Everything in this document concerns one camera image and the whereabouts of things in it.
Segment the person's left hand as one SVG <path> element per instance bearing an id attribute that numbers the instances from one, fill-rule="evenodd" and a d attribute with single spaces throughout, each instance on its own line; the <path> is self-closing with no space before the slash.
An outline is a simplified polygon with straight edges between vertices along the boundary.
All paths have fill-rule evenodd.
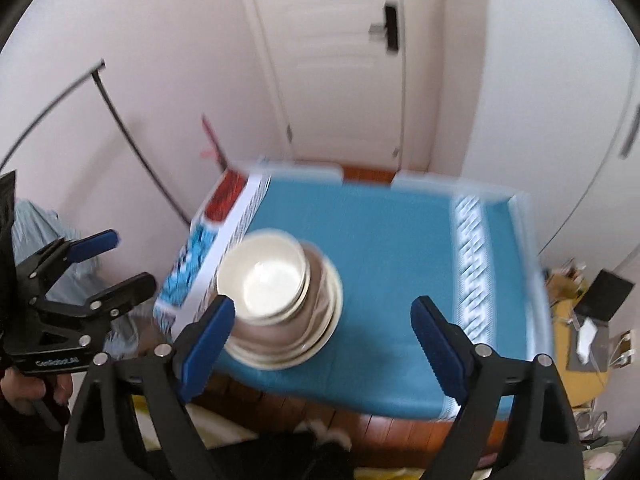
<path id="1" fill-rule="evenodd" d="M 47 385 L 42 379 L 26 377 L 16 368 L 8 368 L 1 379 L 1 392 L 12 408 L 21 414 L 31 415 L 35 411 L 34 402 L 46 394 Z M 57 404 L 67 405 L 73 393 L 72 376 L 55 377 L 53 397 Z"/>

